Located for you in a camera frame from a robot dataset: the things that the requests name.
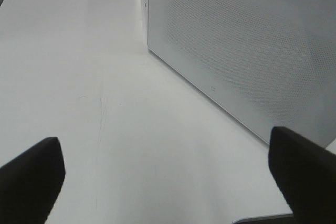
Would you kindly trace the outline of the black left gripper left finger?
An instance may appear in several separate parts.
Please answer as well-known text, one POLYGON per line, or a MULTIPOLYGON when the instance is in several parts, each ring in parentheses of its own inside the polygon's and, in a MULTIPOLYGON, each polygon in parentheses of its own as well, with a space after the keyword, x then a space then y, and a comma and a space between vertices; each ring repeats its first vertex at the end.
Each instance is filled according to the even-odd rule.
POLYGON ((1 167, 1 223, 45 223, 66 170, 60 141, 47 137, 1 167))

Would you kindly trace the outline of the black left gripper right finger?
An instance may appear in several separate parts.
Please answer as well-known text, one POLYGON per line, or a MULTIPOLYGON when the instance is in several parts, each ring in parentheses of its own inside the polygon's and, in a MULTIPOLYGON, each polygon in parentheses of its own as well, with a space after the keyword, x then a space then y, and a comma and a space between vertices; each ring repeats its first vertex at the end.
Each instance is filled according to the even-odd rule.
POLYGON ((271 130, 268 167, 297 223, 335 223, 335 155, 283 126, 271 130))

